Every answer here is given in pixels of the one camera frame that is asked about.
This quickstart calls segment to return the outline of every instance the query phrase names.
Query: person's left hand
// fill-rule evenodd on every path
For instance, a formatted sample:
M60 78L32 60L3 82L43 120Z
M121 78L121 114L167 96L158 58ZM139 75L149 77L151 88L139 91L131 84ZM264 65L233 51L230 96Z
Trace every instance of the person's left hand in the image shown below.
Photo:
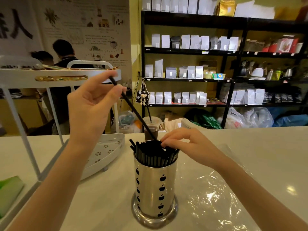
M126 87L101 84L110 76L117 76L108 70L91 77L76 91L68 94L68 110L71 127L70 141L78 146L93 148L106 127L110 109Z

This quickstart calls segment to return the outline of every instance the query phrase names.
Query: person's right hand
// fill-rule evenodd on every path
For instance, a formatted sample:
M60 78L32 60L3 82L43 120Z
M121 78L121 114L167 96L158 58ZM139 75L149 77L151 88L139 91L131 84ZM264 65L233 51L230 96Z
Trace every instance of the person's right hand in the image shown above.
M227 156L197 129L179 128L167 133L162 139L162 147L180 149L194 161L215 169Z

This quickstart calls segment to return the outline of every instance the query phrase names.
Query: green plastic bag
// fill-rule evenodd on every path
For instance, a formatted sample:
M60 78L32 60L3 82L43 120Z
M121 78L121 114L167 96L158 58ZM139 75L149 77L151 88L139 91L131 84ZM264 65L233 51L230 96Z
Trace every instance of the green plastic bag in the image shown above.
M204 127L206 129L216 129L220 130L221 125L217 122L217 120L210 114L210 112L203 109L191 109L189 110L184 117L188 119L190 122Z

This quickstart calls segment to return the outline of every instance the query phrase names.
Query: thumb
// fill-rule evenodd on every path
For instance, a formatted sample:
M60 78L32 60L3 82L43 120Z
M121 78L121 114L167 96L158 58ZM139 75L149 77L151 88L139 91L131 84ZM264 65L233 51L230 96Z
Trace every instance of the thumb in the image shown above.
M174 139L166 139L162 144L162 147L168 146L168 147L172 147L175 149L179 149L182 152L188 152L190 147L189 147L189 143L185 143L183 141L180 140L174 140Z
M101 111L109 112L113 104L116 103L121 96L122 90L123 86L120 84L110 89L110 91L105 95L104 99L102 99L97 104L98 109L100 109Z

